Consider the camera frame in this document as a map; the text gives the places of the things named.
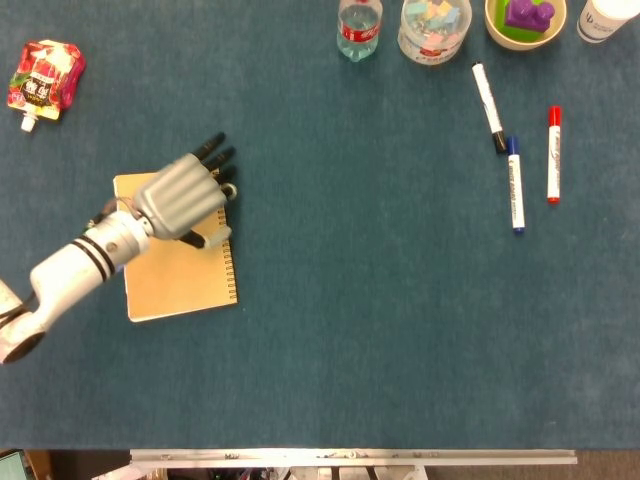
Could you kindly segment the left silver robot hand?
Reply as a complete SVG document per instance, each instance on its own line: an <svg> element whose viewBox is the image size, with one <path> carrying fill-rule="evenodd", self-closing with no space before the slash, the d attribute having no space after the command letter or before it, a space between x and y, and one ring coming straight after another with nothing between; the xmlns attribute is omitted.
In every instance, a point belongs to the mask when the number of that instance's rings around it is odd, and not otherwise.
<svg viewBox="0 0 640 480"><path fill-rule="evenodd" d="M230 238L232 230L225 224L209 236L195 231L197 224L238 195L232 183L236 167L229 163L236 149L218 149L225 139L225 133L216 133L155 173L135 192L133 204L150 222L153 237L178 240L202 250Z"/></svg>

